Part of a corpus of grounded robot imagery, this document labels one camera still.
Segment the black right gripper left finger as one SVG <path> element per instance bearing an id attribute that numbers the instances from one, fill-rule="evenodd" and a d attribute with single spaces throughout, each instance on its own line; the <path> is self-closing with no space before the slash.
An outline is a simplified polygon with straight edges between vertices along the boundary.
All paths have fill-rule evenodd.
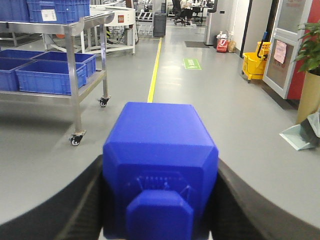
<path id="1" fill-rule="evenodd" d="M 97 240 L 102 220 L 102 165 L 99 155 L 57 194 L 1 224 L 2 240 Z"/>

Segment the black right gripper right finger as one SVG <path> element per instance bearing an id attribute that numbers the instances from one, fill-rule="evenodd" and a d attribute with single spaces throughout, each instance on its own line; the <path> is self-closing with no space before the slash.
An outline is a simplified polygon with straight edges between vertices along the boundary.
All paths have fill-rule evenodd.
<path id="1" fill-rule="evenodd" d="M 262 196 L 223 160 L 209 205 L 215 240 L 318 240 L 320 229 Z"/>

